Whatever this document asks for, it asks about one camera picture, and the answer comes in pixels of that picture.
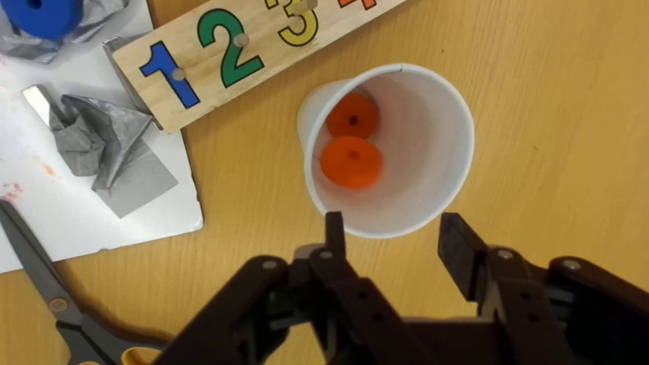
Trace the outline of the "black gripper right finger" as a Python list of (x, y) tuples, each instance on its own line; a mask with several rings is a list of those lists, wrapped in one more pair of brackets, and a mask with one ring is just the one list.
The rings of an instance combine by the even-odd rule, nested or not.
[(489, 248), (457, 214), (443, 214), (438, 256), (465, 301), (505, 336), (515, 365), (573, 365), (544, 286), (515, 249)]

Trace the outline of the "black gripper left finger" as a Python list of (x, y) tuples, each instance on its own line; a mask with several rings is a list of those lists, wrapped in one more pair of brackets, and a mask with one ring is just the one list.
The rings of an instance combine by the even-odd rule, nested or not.
[(403, 327), (368, 279), (347, 262), (342, 215), (324, 215), (324, 244), (314, 245), (306, 266), (312, 328), (327, 365), (398, 365), (403, 360)]

